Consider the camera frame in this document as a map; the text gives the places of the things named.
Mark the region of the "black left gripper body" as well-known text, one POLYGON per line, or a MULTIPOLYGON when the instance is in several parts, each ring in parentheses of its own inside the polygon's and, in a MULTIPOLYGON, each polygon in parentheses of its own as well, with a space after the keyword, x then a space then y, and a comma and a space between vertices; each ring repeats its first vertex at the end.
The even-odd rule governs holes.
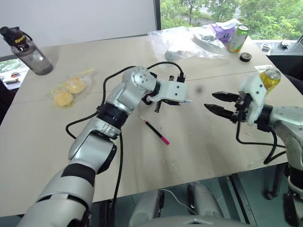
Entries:
POLYGON ((166 103, 168 105, 180 105, 181 102, 175 101, 175 100, 169 100, 169 99, 158 99, 158 98, 153 98, 153 102, 159 103, 161 105, 162 103, 166 103))

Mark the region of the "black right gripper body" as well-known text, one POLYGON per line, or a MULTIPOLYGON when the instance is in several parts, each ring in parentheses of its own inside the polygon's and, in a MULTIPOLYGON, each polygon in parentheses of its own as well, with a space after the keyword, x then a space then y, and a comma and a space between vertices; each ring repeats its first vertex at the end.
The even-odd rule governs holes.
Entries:
POLYGON ((252 98, 251 98, 250 94, 240 92, 239 98, 237 99, 237 101, 235 103, 236 110, 232 115, 233 123, 246 121, 248 109, 250 107, 251 102, 252 102, 252 98))

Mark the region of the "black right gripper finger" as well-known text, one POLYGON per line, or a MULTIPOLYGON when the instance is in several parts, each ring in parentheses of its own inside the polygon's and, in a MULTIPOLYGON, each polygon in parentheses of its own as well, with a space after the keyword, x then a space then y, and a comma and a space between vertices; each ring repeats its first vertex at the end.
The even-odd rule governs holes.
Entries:
POLYGON ((229 119, 229 120, 236 120, 236 116, 234 114, 234 112, 232 111, 228 111, 226 109, 224 109, 221 106, 218 105, 214 105, 214 104, 204 104, 205 108, 207 110, 209 110, 210 112, 212 112, 213 114, 229 119))
POLYGON ((240 95, 238 94, 225 91, 214 92, 212 93, 212 96, 224 102, 237 102, 240 98, 240 95))

